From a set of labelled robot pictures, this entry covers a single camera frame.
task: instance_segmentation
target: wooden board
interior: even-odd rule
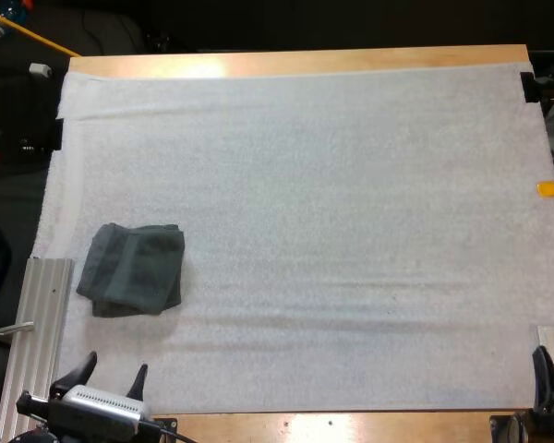
[[[231,78],[528,61],[524,45],[445,46],[81,57],[70,60],[69,70],[111,78]],[[488,419],[492,414],[502,413],[235,413],[166,416],[177,418],[178,432],[199,443],[478,443],[490,441]]]
[[[198,443],[488,443],[506,412],[227,413],[161,415]]]
[[[77,57],[70,71],[113,78],[253,77],[528,62],[521,44],[284,53]]]

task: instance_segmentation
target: metal handle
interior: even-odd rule
[[[12,341],[12,334],[15,332],[23,332],[25,330],[35,330],[35,324],[32,321],[25,321],[24,323],[18,323],[17,325],[0,328],[0,341],[10,343]]]

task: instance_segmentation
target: folded towel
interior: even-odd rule
[[[77,292],[95,317],[159,315],[179,305],[185,238],[176,225],[103,225],[92,238]]]

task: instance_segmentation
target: yellow pencil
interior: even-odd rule
[[[50,46],[54,48],[56,51],[60,51],[66,55],[69,55],[70,57],[81,57],[82,55],[75,53],[74,51],[70,51],[69,49],[65,48],[64,46],[61,46],[57,43],[52,42],[51,40],[47,40],[46,38],[42,37],[39,34],[36,34],[32,30],[28,30],[27,28],[23,28],[18,23],[15,23],[12,20],[9,20],[8,18],[0,16],[0,22],[4,23],[5,25],[9,26],[10,28],[14,30],[18,30],[22,32],[23,34],[31,37],[32,39],[36,40],[37,42],[41,42],[43,44],[46,44],[47,46]]]

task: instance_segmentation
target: white foam sheet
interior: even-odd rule
[[[531,406],[554,324],[554,176],[529,65],[283,78],[69,73],[34,247],[78,284],[107,222],[177,223],[183,304],[93,318],[65,373],[150,372],[156,413]]]

